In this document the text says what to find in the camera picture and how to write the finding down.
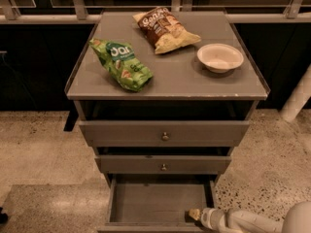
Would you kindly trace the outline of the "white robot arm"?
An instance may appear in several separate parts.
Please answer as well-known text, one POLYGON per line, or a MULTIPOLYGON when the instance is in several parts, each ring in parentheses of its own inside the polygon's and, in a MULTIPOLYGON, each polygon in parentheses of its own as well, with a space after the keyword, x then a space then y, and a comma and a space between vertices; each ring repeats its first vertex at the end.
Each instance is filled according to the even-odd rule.
POLYGON ((190 209, 189 216, 217 233, 311 233, 311 202, 295 204, 283 222, 241 209, 190 209))

